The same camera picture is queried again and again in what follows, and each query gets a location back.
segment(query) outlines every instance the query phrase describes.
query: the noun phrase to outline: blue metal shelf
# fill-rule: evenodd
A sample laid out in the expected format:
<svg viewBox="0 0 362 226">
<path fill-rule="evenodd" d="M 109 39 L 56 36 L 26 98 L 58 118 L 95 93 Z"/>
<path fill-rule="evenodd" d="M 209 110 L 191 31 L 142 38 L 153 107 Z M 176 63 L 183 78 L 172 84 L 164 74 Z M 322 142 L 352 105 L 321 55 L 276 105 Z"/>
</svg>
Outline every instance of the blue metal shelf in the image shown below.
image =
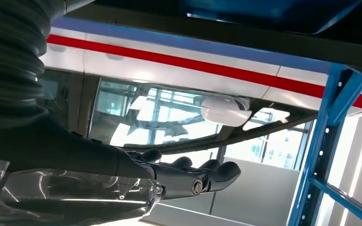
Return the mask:
<svg viewBox="0 0 362 226">
<path fill-rule="evenodd" d="M 315 225 L 323 194 L 362 220 L 362 204 L 326 182 L 347 110 L 361 91 L 362 74 L 331 67 L 288 226 Z"/>
</svg>

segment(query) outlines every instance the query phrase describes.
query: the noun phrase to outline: white panel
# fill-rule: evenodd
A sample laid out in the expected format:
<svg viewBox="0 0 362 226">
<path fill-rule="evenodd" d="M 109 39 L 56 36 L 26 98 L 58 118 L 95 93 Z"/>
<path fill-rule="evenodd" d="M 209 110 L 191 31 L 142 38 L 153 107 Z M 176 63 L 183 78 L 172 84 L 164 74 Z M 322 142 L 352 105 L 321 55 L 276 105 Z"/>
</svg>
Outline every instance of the white panel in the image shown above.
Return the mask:
<svg viewBox="0 0 362 226">
<path fill-rule="evenodd" d="M 329 183 L 338 187 L 342 191 L 348 192 L 350 189 L 350 185 L 352 183 L 352 179 L 354 176 L 354 171 L 357 165 L 357 160 L 359 159 L 361 148 L 362 148 L 362 116 L 358 118 L 358 122 L 356 127 L 352 125 L 354 123 L 355 117 L 348 117 L 347 121 L 348 124 L 346 125 L 347 128 L 342 128 L 341 138 L 339 139 L 339 143 L 337 146 L 337 152 L 335 153 L 334 162 L 337 161 L 336 165 L 332 165 L 330 176 L 334 175 L 334 178 L 329 179 Z M 343 150 L 340 150 L 339 155 L 346 155 L 348 157 L 346 159 L 345 156 L 337 156 L 338 149 L 340 146 L 350 145 L 349 147 L 343 147 Z M 328 225 L 337 225 L 339 226 L 341 223 L 342 215 L 344 208 L 342 206 L 335 204 L 335 202 L 329 198 L 329 196 L 325 196 L 321 203 L 321 208 L 326 209 L 326 213 L 324 215 L 319 215 L 317 226 L 328 226 Z"/>
<path fill-rule="evenodd" d="M 50 30 L 50 33 L 68 37 L 68 38 L 81 39 L 81 40 L 85 40 L 85 38 L 86 38 L 86 33 L 84 33 L 84 32 L 77 32 L 77 31 L 72 31 L 72 30 L 56 28 L 56 27 L 52 27 L 52 29 Z"/>
<path fill-rule="evenodd" d="M 164 226 L 253 226 L 163 204 L 143 219 Z"/>
<path fill-rule="evenodd" d="M 115 222 L 100 224 L 99 226 L 155 226 L 150 223 L 137 221 L 138 219 L 125 219 L 125 220 L 118 220 Z"/>
<path fill-rule="evenodd" d="M 252 82 L 145 60 L 110 59 L 107 54 L 87 50 L 84 54 L 85 72 L 90 74 L 256 98 L 261 98 L 268 89 Z"/>
<path fill-rule="evenodd" d="M 210 206 L 212 205 L 214 193 L 201 194 L 197 197 L 184 198 L 184 199 L 174 199 L 174 200 L 165 200 L 161 203 L 191 210 L 199 213 L 210 213 Z"/>
<path fill-rule="evenodd" d="M 216 195 L 212 214 L 256 226 L 285 225 L 299 171 L 256 162 L 236 162 L 241 176 Z"/>
<path fill-rule="evenodd" d="M 40 59 L 47 68 L 83 72 L 83 55 L 84 50 L 79 48 L 48 44 L 46 54 Z"/>
<path fill-rule="evenodd" d="M 321 105 L 321 99 L 312 97 L 305 94 L 295 93 L 279 88 L 270 87 L 263 99 L 271 100 L 278 103 L 298 106 L 306 109 L 319 110 Z M 351 107 L 348 114 L 354 114 L 361 112 L 362 108 Z"/>
<path fill-rule="evenodd" d="M 281 67 L 277 77 L 307 82 L 311 84 L 325 86 L 328 75 L 324 73 L 305 71 L 290 67 Z"/>
<path fill-rule="evenodd" d="M 126 48 L 139 49 L 154 53 L 161 53 L 170 56 L 183 57 L 186 59 L 198 60 L 212 64 L 224 65 L 239 69 L 245 69 L 253 72 L 276 75 L 280 66 L 261 62 L 249 61 L 244 59 L 232 58 L 216 54 L 208 54 L 187 49 L 162 46 L 157 44 L 145 43 L 140 41 L 112 38 L 96 34 L 86 34 L 86 40 L 122 46 Z"/>
</svg>

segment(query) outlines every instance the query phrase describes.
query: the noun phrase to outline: light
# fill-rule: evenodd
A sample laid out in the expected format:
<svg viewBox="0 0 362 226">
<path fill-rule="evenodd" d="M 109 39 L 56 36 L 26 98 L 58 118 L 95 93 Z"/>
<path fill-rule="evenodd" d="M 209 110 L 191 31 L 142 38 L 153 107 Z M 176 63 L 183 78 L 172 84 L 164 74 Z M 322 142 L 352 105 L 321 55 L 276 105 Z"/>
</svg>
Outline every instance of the light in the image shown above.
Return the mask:
<svg viewBox="0 0 362 226">
<path fill-rule="evenodd" d="M 356 169 L 354 171 L 352 183 L 350 184 L 349 196 L 353 197 L 354 191 L 356 189 L 357 181 L 359 180 L 360 171 L 362 169 L 362 148 L 360 150 L 359 159 L 357 160 Z M 340 226 L 345 226 L 348 210 L 345 208 L 342 214 Z"/>
<path fill-rule="evenodd" d="M 124 146 L 125 138 L 127 137 L 129 130 L 130 126 L 120 123 L 110 140 L 110 145 L 118 147 Z"/>
<path fill-rule="evenodd" d="M 145 80 L 132 80 L 133 82 L 137 82 L 137 83 L 148 83 L 148 81 Z"/>
<path fill-rule="evenodd" d="M 139 96 L 137 99 L 131 104 L 130 109 L 133 110 L 141 110 L 143 105 L 145 104 L 145 101 L 148 97 L 147 96 Z"/>
<path fill-rule="evenodd" d="M 70 202 L 121 202 L 121 203 L 146 204 L 145 201 L 117 200 L 117 199 L 61 199 L 61 201 L 70 201 Z"/>
</svg>

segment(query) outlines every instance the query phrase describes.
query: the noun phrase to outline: glass window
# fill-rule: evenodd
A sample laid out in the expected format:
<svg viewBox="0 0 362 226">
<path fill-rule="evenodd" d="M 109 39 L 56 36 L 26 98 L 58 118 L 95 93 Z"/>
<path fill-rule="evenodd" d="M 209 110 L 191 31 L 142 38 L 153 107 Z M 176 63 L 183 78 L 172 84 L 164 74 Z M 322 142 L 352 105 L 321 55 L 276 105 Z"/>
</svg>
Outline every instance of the glass window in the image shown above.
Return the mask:
<svg viewBox="0 0 362 226">
<path fill-rule="evenodd" d="M 102 79 L 89 136 L 124 146 L 166 144 L 216 134 L 221 125 L 205 121 L 194 101 L 211 95 Z"/>
<path fill-rule="evenodd" d="M 42 85 L 44 97 L 37 99 L 39 106 L 45 107 L 59 118 L 68 128 L 68 88 L 70 73 L 45 69 L 36 80 Z"/>
<path fill-rule="evenodd" d="M 263 108 L 248 121 L 243 130 L 260 127 L 264 124 L 282 120 L 289 113 L 271 108 Z M 225 156 L 245 161 L 255 161 L 264 164 L 293 169 L 298 156 L 305 123 L 293 129 L 285 129 L 263 137 L 228 145 Z"/>
<path fill-rule="evenodd" d="M 263 163 L 293 168 L 302 140 L 302 132 L 281 130 L 269 135 Z"/>
</svg>

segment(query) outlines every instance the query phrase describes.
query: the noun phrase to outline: transparent plastic cover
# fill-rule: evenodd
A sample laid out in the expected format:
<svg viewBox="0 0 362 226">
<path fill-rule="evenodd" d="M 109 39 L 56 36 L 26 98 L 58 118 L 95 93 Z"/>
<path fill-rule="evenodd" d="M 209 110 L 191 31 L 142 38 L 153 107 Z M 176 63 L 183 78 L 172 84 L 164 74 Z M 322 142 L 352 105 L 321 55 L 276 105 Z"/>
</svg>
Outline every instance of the transparent plastic cover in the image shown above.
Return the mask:
<svg viewBox="0 0 362 226">
<path fill-rule="evenodd" d="M 154 180 L 57 169 L 6 172 L 0 160 L 0 226 L 91 226 L 150 213 Z"/>
</svg>

